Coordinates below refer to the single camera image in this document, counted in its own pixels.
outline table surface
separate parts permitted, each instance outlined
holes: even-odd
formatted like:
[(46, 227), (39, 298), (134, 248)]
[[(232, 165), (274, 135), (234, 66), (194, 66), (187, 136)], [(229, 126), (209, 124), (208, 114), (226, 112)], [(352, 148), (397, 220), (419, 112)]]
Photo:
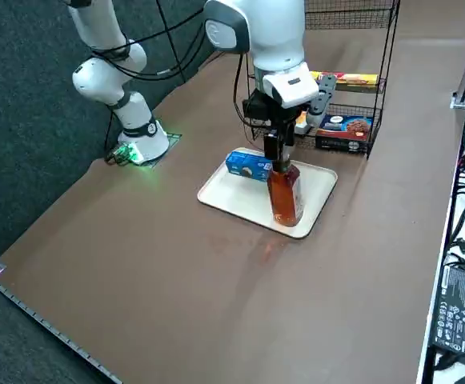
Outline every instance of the table surface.
[[(156, 109), (182, 134), (159, 165), (95, 162), (3, 255), (0, 284), (127, 383), (413, 382), (465, 119), (449, 109), (465, 4), (438, 18), (438, 1), (403, 2), (369, 162), (295, 154), (339, 175), (308, 238), (197, 201), (247, 144), (224, 56)], [(372, 71), (383, 31), (351, 34), (308, 33), (310, 68)]]

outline electronic device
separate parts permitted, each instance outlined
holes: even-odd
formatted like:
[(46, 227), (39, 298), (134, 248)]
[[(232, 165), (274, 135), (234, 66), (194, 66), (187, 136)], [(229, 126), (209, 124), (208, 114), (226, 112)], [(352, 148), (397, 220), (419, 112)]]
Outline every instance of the electronic device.
[[(445, 266), (432, 327), (433, 345), (442, 353), (465, 354), (465, 270)], [(465, 357), (458, 359), (465, 364)]]

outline amber bottle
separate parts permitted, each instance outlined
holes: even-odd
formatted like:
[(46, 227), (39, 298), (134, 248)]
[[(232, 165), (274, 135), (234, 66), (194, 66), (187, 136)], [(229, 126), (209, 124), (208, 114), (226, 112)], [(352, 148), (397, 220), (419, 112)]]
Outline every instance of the amber bottle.
[(273, 217), (283, 226), (296, 226), (303, 216), (299, 169), (290, 161), (273, 162), (267, 179)]

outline blue box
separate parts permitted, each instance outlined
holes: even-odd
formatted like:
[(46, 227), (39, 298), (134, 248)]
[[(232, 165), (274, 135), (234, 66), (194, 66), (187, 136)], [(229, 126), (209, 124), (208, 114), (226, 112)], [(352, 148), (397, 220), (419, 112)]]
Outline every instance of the blue box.
[(244, 154), (234, 151), (226, 157), (226, 167), (231, 174), (237, 174), (244, 178), (253, 178), (260, 182), (266, 182), (270, 176), (271, 161), (263, 156)]

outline floor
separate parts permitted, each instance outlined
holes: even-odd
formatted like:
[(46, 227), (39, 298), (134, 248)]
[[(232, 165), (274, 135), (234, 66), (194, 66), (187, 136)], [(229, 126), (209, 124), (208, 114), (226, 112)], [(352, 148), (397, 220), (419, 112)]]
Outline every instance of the floor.
[(0, 294), (0, 384), (108, 382)]

